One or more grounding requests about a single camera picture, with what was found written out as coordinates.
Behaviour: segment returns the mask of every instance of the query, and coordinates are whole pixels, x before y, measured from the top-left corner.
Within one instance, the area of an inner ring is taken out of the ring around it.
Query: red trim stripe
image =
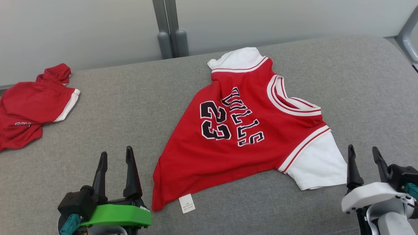
[[[306,102],[304,102],[304,101],[302,101],[302,100],[299,100],[299,99],[296,99],[296,98],[290,98],[290,99],[292,99],[292,100],[296,100],[296,101],[299,101],[300,103],[302,103],[302,104],[304,104],[304,105],[307,105],[307,106],[309,106],[309,107],[311,107],[311,108],[315,108],[314,106],[312,106],[312,105],[310,105],[310,104],[308,104],[308,103],[306,103]]]
[[[267,58],[267,57],[263,57],[263,59],[256,66],[253,66],[253,67],[251,67],[249,69],[253,69],[253,68],[257,67],[258,65],[260,65],[261,62],[263,62],[265,58]],[[216,68],[216,69],[213,69],[212,72],[214,72],[217,69],[226,69],[226,68]],[[227,70],[249,70],[249,69],[227,69]]]
[[[316,109],[316,110],[293,110],[293,109],[288,108],[287,106],[284,106],[284,105],[280,102],[280,100],[278,100],[278,98],[276,97],[276,93],[274,92],[274,88],[276,87],[276,82],[277,82],[277,77],[275,78],[275,81],[274,81],[273,85],[271,86],[270,92],[271,92],[271,94],[272,94],[272,96],[273,96],[273,99],[276,101],[276,103],[277,103],[278,105],[280,105],[280,106],[282,106],[283,108],[285,108],[285,109],[287,109],[287,110],[289,110],[289,111],[292,111],[292,112],[317,112],[317,111],[320,111],[320,109]]]
[[[295,156],[293,157],[293,159],[289,162],[289,164],[287,165],[287,167],[285,168],[285,170],[283,171],[283,173],[285,173],[287,171],[287,169],[290,167],[290,165],[292,164],[292,162],[296,159],[296,157],[299,155],[299,153],[306,147],[306,145],[308,145],[312,140],[314,140],[315,138],[317,138],[319,135],[325,133],[326,131],[329,131],[330,129],[326,129],[323,132],[319,133],[318,135],[314,136],[312,139],[310,139],[308,142],[306,142],[300,149],[299,151],[295,154]]]

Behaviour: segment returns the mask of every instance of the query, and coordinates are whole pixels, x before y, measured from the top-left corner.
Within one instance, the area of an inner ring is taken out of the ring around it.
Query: gray couch
[[[286,78],[289,95],[322,107],[345,160],[354,145],[366,183],[379,180],[372,146],[389,164],[418,167],[418,74],[392,44],[347,36],[259,51]],[[67,119],[45,125],[25,148],[0,153],[0,234],[57,234],[58,204],[92,183],[102,151],[106,194],[121,198],[127,145],[150,207],[157,159],[192,97],[211,83],[206,63],[222,54],[75,72],[68,86],[81,95]],[[345,185],[300,191],[289,176],[262,172],[193,194],[190,213],[170,203],[140,234],[358,234],[356,216],[341,212],[345,192]]]

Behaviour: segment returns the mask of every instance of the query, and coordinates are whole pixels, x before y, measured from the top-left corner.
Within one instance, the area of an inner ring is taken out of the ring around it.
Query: jersey hem
[[[154,179],[154,190],[153,190],[153,202],[152,202],[152,210],[153,211],[160,211],[162,210],[168,203],[177,200],[178,198],[185,196],[187,194],[195,194],[200,192],[204,189],[212,188],[214,186],[227,184],[230,182],[234,182],[238,179],[243,179],[246,177],[250,177],[252,175],[258,174],[260,172],[269,171],[274,169],[272,167],[271,162],[264,163],[254,168],[254,165],[242,166],[238,169],[232,171],[226,171],[217,175],[211,175],[210,178],[203,178],[199,181],[198,185],[195,185],[193,188],[188,187],[182,193],[176,195],[169,195],[165,197],[165,193],[162,193],[161,190],[161,177],[160,177],[160,166],[158,166],[158,173],[154,172],[153,179]]]
[[[321,178],[321,182],[318,182],[317,180],[315,181],[307,180],[303,182],[297,182],[297,185],[301,190],[306,190],[306,189],[318,189],[322,187],[340,185],[340,184],[345,184],[345,183],[347,183],[347,177],[343,176],[343,177]]]

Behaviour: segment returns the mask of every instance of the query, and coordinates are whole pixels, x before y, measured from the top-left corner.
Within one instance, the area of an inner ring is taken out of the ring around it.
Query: white tag
[[[178,200],[180,201],[181,210],[183,214],[190,212],[194,209],[193,199],[191,198],[191,194],[187,194],[185,196],[179,197]]]

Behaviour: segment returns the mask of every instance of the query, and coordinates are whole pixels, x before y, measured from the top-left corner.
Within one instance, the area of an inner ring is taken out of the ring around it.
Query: white trim stripe
[[[294,160],[298,157],[298,155],[306,148],[309,146],[310,143],[312,143],[312,141],[314,139],[317,139],[323,135],[325,135],[326,133],[328,133],[329,131],[331,131],[331,129],[325,125],[319,129],[317,129],[316,131],[314,131],[312,134],[310,134],[306,139],[304,139],[293,151],[292,153],[290,153],[290,155],[286,158],[286,160],[282,163],[282,165],[279,167],[279,171],[286,173],[286,171],[292,166],[292,163],[294,162]]]
[[[254,70],[258,69],[258,67],[260,67],[267,60],[268,60],[268,57],[263,57],[263,59],[261,59],[261,61],[259,61],[257,63],[257,65],[255,65],[254,67],[249,68],[249,69],[224,69],[224,68],[217,68],[217,69],[213,69],[212,70],[212,73],[216,73],[216,72],[231,72],[231,73],[246,73],[246,72],[251,72],[251,71],[254,71]]]
[[[285,113],[290,114],[290,115],[295,115],[295,116],[305,116],[306,117],[306,116],[317,116],[317,115],[321,115],[321,108],[320,107],[310,108],[308,110],[301,110],[301,109],[291,108],[291,107],[283,104],[279,100],[279,98],[277,98],[277,94],[276,94],[276,92],[277,92],[276,84],[278,83],[278,78],[282,78],[282,77],[280,77],[278,75],[274,75],[271,78],[271,80],[268,83],[268,85],[267,85],[267,96],[270,99],[270,101],[273,103],[273,105],[276,106],[276,108],[278,108],[282,112],[285,112]]]

